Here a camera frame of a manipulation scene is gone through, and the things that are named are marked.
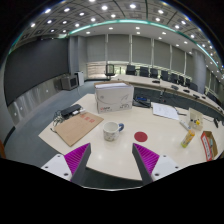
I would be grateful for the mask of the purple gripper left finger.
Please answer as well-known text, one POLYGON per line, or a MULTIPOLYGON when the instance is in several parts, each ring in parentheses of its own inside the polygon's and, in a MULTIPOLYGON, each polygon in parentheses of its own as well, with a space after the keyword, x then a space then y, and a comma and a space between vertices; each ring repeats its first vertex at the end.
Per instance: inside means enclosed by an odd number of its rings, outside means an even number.
POLYGON ((87 143, 66 155, 56 154, 42 166, 42 169, 80 185, 90 154, 91 144, 87 143))

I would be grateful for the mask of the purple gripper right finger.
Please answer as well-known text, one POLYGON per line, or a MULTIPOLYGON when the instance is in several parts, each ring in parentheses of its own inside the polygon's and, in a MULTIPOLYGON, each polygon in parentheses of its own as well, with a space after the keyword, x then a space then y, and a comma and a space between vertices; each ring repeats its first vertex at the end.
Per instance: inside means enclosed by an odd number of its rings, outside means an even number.
POLYGON ((158 155, 137 143, 134 143, 132 146, 132 154, 140 172, 143 185, 164 178, 181 169, 168 155, 158 155))

